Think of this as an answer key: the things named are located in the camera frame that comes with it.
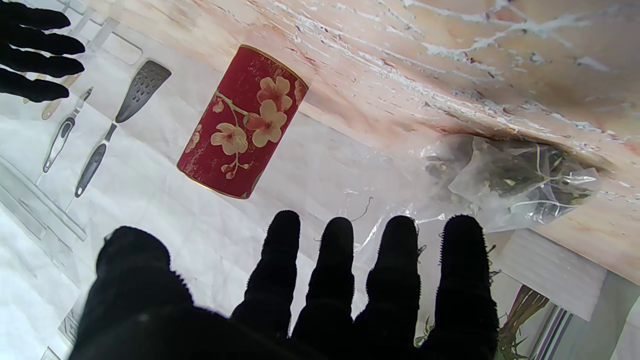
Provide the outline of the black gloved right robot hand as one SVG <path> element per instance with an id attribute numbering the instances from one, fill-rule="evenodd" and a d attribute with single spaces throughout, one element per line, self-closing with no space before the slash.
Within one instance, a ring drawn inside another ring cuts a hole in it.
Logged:
<path id="1" fill-rule="evenodd" d="M 29 7 L 21 2 L 0 4 L 0 91 L 35 103 L 68 98 L 64 85 L 45 79 L 28 79 L 25 73 L 64 78 L 82 73 L 83 54 L 78 39 L 59 34 L 71 21 L 61 11 Z"/>

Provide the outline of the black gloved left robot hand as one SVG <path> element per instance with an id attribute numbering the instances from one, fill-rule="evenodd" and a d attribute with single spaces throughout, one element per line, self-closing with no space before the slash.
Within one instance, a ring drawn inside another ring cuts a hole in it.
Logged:
<path id="1" fill-rule="evenodd" d="M 366 278 L 368 303 L 352 317 L 354 228 L 327 223 L 305 306 L 289 331 L 301 221 L 281 210 L 270 223 L 242 302 L 225 317 L 196 306 L 170 253 L 139 228 L 115 229 L 96 260 L 71 360 L 492 360 L 497 305 L 483 228 L 455 215 L 443 229 L 434 328 L 414 345 L 421 280 L 419 231 L 391 218 Z"/>

